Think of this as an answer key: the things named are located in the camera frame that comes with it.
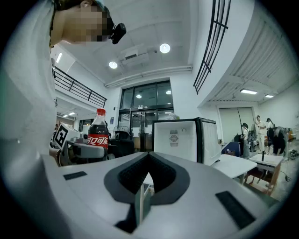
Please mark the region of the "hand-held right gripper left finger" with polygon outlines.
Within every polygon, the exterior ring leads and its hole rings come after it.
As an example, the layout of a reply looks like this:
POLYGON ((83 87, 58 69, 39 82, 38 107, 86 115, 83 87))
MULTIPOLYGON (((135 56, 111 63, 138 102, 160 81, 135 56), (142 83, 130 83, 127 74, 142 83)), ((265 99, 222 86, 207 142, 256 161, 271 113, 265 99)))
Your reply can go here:
POLYGON ((58 167, 53 157, 43 155, 50 189, 73 238, 150 238, 148 222, 136 222, 136 194, 124 187, 118 177, 120 171, 147 155, 136 153, 65 167, 58 167))

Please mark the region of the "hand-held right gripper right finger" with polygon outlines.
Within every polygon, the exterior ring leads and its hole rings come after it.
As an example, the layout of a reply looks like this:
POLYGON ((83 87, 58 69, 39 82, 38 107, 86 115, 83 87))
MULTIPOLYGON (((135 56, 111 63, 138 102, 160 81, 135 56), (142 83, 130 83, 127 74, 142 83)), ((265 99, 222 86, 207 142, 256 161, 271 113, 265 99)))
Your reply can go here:
POLYGON ((135 236, 142 239, 251 239, 271 222, 279 204, 269 207, 257 194, 210 166, 160 153, 183 167, 190 185, 175 203, 151 206, 135 236), (217 198, 229 192, 253 217, 240 228, 217 198))

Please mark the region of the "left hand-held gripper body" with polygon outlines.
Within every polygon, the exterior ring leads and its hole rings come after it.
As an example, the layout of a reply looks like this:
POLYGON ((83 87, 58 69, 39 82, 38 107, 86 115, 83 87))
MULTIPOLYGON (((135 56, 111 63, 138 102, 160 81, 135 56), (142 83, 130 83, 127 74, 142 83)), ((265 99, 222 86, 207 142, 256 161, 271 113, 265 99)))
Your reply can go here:
POLYGON ((73 127, 65 123, 61 123, 58 126, 50 141, 50 153, 54 155, 58 166, 74 164, 73 144, 79 142, 81 138, 82 133, 73 127))

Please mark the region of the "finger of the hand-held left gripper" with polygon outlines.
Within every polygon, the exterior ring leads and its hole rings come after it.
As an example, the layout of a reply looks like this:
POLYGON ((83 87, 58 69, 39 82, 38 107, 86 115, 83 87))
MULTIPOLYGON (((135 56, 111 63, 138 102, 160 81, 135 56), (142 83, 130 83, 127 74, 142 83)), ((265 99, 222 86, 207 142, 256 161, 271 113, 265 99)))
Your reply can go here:
POLYGON ((84 143, 70 142, 69 159, 97 159, 105 156, 105 149, 99 146, 84 143))

